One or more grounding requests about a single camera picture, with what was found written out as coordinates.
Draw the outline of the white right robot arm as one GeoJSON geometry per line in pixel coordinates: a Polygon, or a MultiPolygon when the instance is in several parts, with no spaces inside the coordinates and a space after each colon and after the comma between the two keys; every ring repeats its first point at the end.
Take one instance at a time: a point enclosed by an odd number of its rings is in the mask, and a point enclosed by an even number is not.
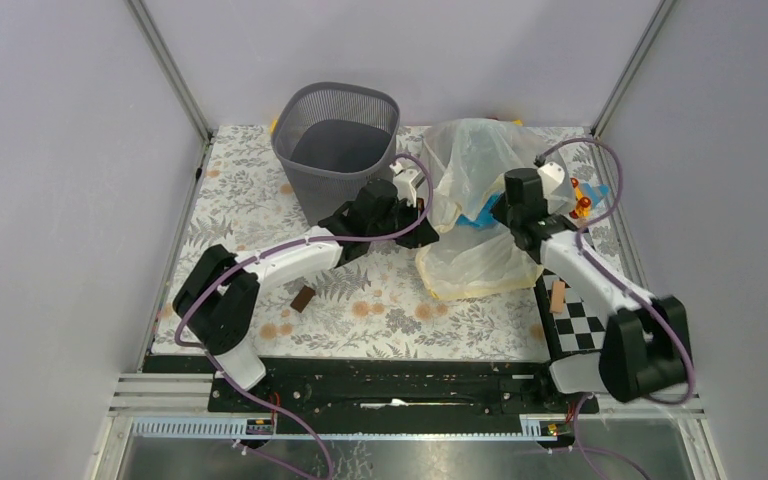
{"type": "Polygon", "coordinates": [[[656,400],[658,393],[684,384],[687,401],[696,391],[687,312],[673,296],[657,297],[626,279],[583,240],[565,216],[548,210],[544,169],[506,172],[504,191],[491,209],[515,245],[538,265],[565,281],[593,308],[605,328],[595,353],[552,361],[548,375],[533,386],[535,402],[557,412],[574,393],[607,393],[628,403],[656,400]]]}

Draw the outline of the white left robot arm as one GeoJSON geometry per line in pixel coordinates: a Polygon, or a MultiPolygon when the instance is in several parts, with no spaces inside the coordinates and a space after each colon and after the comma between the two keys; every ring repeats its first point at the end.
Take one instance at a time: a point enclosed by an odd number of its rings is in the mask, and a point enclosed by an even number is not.
{"type": "Polygon", "coordinates": [[[427,216],[430,199],[404,198],[396,185],[372,180],[303,235],[266,249],[233,253],[217,244],[205,250],[173,300],[180,318],[175,340],[189,329],[248,411],[269,401],[266,367],[248,338],[260,295],[292,280],[336,269],[364,255],[374,242],[404,248],[438,241],[427,216]]]}

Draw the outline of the translucent white plastic bag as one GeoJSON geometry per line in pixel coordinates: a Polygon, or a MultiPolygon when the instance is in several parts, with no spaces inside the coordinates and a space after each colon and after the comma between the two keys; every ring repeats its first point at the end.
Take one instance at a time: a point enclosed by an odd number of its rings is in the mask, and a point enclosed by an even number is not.
{"type": "Polygon", "coordinates": [[[424,131],[420,159],[432,177],[428,220],[437,242],[416,255],[426,289],[460,300],[533,287],[542,266],[516,247],[490,209],[505,172],[531,167],[548,143],[531,130],[491,119],[447,121],[424,131]]]}

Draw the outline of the blue plastic trash bag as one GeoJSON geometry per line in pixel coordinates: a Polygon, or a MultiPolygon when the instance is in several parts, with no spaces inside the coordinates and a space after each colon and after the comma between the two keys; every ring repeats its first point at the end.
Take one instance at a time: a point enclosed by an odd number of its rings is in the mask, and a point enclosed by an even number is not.
{"type": "Polygon", "coordinates": [[[487,198],[486,202],[482,206],[481,210],[479,211],[475,219],[470,219],[469,217],[461,214],[457,218],[455,225],[470,227],[476,230],[485,230],[485,229],[494,227],[498,223],[498,221],[492,215],[492,208],[497,203],[501,194],[502,194],[501,191],[494,192],[493,194],[491,194],[487,198]]]}

